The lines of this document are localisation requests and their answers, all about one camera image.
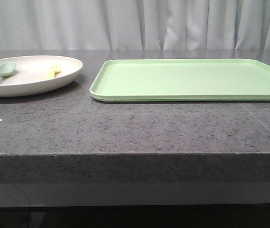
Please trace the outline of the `white round plate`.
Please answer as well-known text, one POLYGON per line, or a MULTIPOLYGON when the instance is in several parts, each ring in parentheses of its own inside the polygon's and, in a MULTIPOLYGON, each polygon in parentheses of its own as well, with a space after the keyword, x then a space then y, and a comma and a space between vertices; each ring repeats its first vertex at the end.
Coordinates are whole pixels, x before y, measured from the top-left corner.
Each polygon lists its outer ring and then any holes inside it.
POLYGON ((83 63, 64 56, 20 56, 0 59, 0 65, 16 64, 13 75, 0 77, 0 97, 17 97, 48 92, 68 85, 76 79, 83 63), (61 71, 53 79, 46 79, 49 68, 60 65, 61 71))

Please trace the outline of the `white curtain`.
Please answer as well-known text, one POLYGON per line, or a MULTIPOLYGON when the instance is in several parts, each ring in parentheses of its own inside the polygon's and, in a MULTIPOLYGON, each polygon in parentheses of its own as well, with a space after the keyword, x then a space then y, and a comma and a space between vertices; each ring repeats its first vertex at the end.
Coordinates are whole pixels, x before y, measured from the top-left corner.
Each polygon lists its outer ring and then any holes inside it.
POLYGON ((0 0, 0 50, 270 49, 270 0, 0 0))

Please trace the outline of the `light green tray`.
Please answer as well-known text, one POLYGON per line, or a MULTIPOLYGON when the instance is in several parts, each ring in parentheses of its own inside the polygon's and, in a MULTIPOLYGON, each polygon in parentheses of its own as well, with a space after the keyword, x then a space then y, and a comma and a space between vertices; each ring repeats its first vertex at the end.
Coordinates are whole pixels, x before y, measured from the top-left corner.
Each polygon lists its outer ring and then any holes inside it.
POLYGON ((104 102, 270 101, 270 66, 244 58, 109 60, 89 91, 104 102))

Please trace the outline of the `yellow plastic fork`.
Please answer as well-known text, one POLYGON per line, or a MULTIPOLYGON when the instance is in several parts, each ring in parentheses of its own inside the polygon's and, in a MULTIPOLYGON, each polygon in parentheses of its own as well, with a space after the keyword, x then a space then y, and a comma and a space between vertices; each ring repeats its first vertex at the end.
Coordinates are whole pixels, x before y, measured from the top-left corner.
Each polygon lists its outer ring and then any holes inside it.
POLYGON ((60 71, 61 71, 60 65, 52 65, 48 70, 46 79, 49 80, 55 78, 56 75, 60 73, 60 71))

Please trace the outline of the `pale green spoon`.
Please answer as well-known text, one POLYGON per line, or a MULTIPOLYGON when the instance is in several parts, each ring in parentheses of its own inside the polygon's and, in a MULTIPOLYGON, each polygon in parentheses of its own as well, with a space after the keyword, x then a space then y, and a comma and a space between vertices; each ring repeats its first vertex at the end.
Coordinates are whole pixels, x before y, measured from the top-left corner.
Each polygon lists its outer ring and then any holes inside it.
POLYGON ((16 68, 16 64, 12 62, 4 63, 0 65, 0 77, 11 76, 16 68))

